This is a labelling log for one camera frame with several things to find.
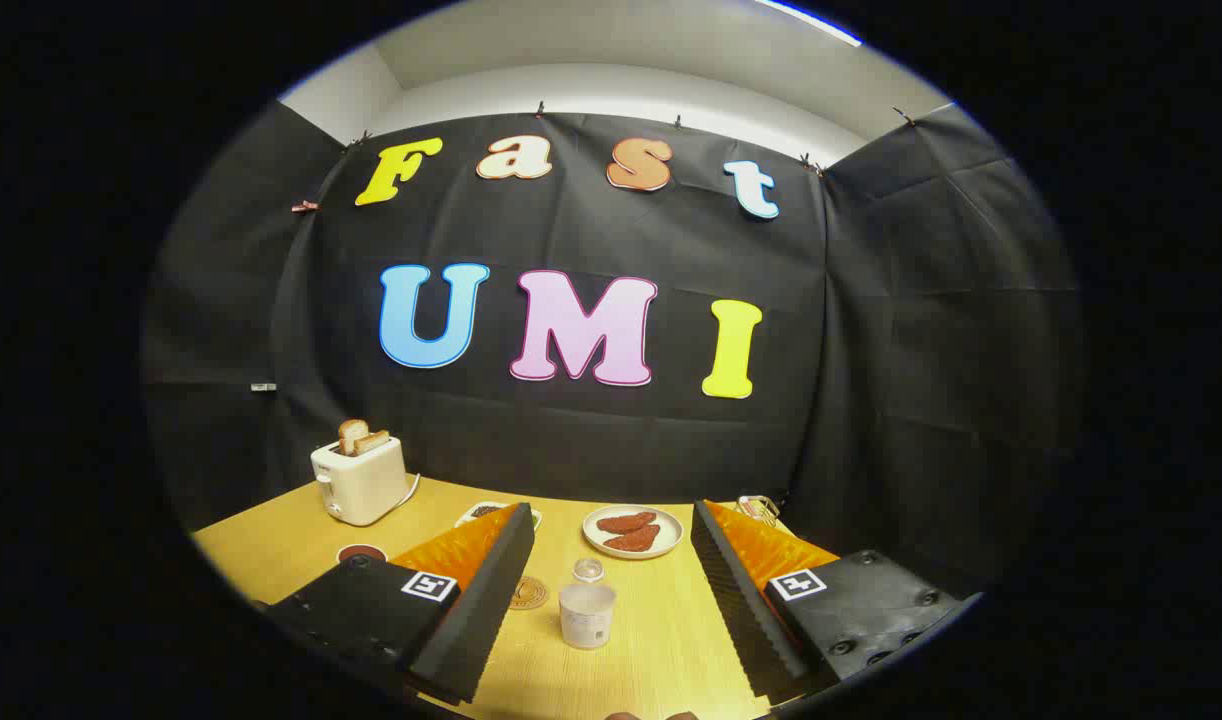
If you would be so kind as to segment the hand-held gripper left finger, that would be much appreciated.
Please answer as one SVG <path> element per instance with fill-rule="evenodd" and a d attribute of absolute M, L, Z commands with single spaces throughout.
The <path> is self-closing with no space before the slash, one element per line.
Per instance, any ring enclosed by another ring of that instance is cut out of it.
<path fill-rule="evenodd" d="M 511 502 L 391 562 L 342 560 L 263 611 L 367 685 L 457 705 L 475 696 L 534 538 L 529 502 Z"/>

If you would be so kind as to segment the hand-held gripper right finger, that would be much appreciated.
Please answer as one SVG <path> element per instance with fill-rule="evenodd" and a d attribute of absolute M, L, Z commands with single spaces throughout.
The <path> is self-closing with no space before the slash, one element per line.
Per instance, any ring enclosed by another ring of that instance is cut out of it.
<path fill-rule="evenodd" d="M 775 707 L 873 682 L 973 606 L 885 553 L 836 556 L 708 500 L 690 542 L 752 691 Z"/>

